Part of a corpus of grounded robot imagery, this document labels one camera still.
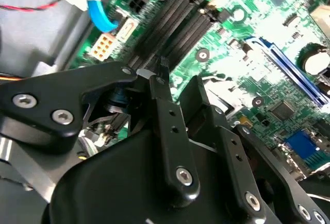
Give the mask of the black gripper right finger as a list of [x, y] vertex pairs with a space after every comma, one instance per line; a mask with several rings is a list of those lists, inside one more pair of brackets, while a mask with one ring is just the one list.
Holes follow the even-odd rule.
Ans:
[[188, 137], [218, 158], [220, 195], [238, 223], [329, 223], [283, 163], [246, 126], [231, 127], [212, 105], [201, 77], [179, 96]]

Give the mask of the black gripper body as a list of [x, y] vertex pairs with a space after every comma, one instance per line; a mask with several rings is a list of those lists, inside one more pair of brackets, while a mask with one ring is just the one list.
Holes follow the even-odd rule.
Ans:
[[63, 176], [43, 223], [238, 223], [220, 195], [218, 158], [188, 137], [181, 105], [157, 104], [155, 129]]

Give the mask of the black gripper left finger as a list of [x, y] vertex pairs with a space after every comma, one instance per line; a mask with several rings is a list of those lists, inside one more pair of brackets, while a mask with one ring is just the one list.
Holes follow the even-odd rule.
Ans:
[[130, 116], [129, 136], [155, 129], [157, 102], [173, 106], [169, 69], [144, 78], [122, 62], [1, 85], [1, 158], [48, 202], [59, 181], [82, 163], [72, 149], [80, 132], [113, 112]]

